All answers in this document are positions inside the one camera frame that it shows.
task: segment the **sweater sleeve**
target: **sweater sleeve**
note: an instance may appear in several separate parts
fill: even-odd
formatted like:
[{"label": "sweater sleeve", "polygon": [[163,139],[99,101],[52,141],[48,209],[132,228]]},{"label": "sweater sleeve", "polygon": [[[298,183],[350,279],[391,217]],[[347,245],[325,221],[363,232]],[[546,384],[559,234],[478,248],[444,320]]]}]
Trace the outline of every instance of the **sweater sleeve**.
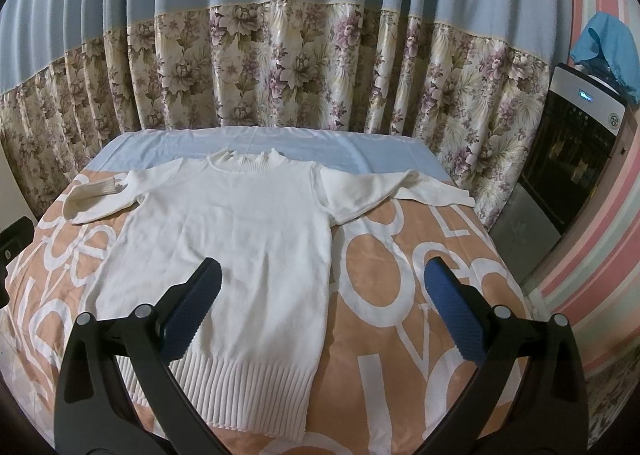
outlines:
[{"label": "sweater sleeve", "polygon": [[430,206],[475,204],[468,191],[414,170],[356,175],[314,165],[312,179],[318,202],[338,225],[366,213],[388,197],[417,200]]},{"label": "sweater sleeve", "polygon": [[62,214],[67,222],[79,225],[129,208],[142,202],[146,193],[173,178],[182,161],[178,159],[146,170],[132,170],[123,180],[109,177],[78,184],[66,196]]}]

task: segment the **blue cloth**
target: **blue cloth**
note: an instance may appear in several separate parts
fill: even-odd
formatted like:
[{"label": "blue cloth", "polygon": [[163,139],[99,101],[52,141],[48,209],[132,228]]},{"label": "blue cloth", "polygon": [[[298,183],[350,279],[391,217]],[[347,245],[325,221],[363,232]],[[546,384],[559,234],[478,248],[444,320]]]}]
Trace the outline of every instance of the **blue cloth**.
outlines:
[{"label": "blue cloth", "polygon": [[87,169],[128,171],[151,168],[178,157],[202,158],[222,149],[260,153],[271,148],[290,159],[314,160],[349,173],[413,169],[437,180],[450,180],[429,148],[411,137],[249,126],[124,133],[105,146]]},{"label": "blue cloth", "polygon": [[625,92],[640,102],[640,60],[629,28],[618,18],[597,12],[580,34],[571,58],[588,69],[602,68],[604,59]]}]

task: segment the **white sweater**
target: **white sweater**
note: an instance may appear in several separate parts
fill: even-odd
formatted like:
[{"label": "white sweater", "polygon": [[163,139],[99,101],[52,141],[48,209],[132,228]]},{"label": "white sweater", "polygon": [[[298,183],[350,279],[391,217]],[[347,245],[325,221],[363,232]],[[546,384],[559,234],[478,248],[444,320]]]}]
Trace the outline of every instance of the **white sweater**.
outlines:
[{"label": "white sweater", "polygon": [[326,329],[330,228],[387,197],[474,205],[468,192],[415,171],[354,175],[274,149],[80,184],[64,202],[73,224],[139,204],[80,310],[126,316],[215,258],[222,289],[174,374],[210,425],[300,440]]}]

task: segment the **black clamp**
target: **black clamp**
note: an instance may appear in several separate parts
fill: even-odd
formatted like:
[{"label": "black clamp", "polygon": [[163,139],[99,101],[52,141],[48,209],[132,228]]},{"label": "black clamp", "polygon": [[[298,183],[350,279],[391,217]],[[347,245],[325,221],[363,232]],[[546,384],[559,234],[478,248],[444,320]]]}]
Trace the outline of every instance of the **black clamp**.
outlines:
[{"label": "black clamp", "polygon": [[0,231],[0,309],[9,303],[9,295],[4,287],[6,266],[33,242],[33,235],[33,222],[26,216]]},{"label": "black clamp", "polygon": [[[460,398],[416,455],[583,455],[588,409],[580,356],[566,317],[548,323],[491,307],[461,284],[440,258],[424,272],[428,294],[463,358],[478,366]],[[222,284],[218,262],[205,259],[158,304],[126,318],[78,316],[56,393],[54,431],[61,455],[215,455],[230,452],[197,414],[168,368],[184,355]],[[128,356],[167,439],[138,418],[116,364]],[[529,362],[500,430],[478,439],[517,358]]]}]

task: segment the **blue towel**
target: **blue towel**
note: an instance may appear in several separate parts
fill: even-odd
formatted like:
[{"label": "blue towel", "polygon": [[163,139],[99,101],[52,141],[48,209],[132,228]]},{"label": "blue towel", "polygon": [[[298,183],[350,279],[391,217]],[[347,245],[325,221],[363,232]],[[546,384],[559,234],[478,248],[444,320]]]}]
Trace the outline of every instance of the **blue towel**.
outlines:
[{"label": "blue towel", "polygon": [[604,59],[625,92],[640,102],[638,48],[629,28],[615,16],[597,12],[571,49],[571,58],[588,69],[602,69]]}]

